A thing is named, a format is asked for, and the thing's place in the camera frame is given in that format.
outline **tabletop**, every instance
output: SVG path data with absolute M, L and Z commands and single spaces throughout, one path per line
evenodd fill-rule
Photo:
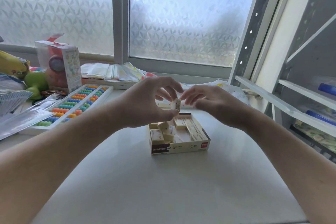
M 122 92 L 115 90 L 109 98 Z M 33 224 L 266 224 L 306 219 L 247 134 L 205 112 L 186 110 L 211 138 L 208 151 L 151 156 L 145 127 L 122 129 L 74 169 Z M 0 151 L 28 138 L 7 138 Z

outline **green toy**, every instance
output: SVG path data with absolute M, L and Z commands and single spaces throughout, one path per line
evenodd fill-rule
M 41 99 L 42 96 L 40 91 L 47 90 L 49 88 L 45 72 L 41 71 L 28 73 L 24 78 L 24 82 L 28 87 L 26 90 L 32 92 L 32 96 L 30 97 L 31 100 Z

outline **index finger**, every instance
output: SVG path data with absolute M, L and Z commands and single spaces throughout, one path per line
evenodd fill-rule
M 169 76 L 156 77 L 156 78 L 153 78 L 153 81 L 156 83 L 156 86 L 158 88 L 164 88 L 164 87 L 170 86 L 173 89 L 175 89 L 177 92 L 183 93 L 182 86 L 177 81 L 175 81 L 173 78 Z
M 193 94 L 203 94 L 206 96 L 208 89 L 209 89 L 208 85 L 194 85 L 190 89 L 183 92 L 183 94 L 180 96 L 180 99 L 184 100 Z

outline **toy box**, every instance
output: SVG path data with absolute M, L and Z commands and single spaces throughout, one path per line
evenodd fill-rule
M 210 138 L 191 113 L 180 112 L 167 123 L 147 125 L 152 156 L 208 150 Z
M 36 41 L 35 46 L 49 88 L 70 93 L 82 86 L 79 53 L 76 46 L 56 43 L 61 35 L 53 35 L 47 41 Z
M 81 115 L 91 106 L 97 106 L 99 102 L 103 103 L 112 91 L 112 86 L 85 84 L 64 99 L 48 107 L 46 111 L 53 112 L 52 117 L 26 128 L 20 133 L 35 136 L 54 128 L 58 124 Z

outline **window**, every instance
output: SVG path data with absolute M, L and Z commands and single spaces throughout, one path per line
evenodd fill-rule
M 113 55 L 112 0 L 0 0 L 4 44 L 34 47 L 51 33 L 82 53 Z
M 130 0 L 129 55 L 232 67 L 252 0 Z

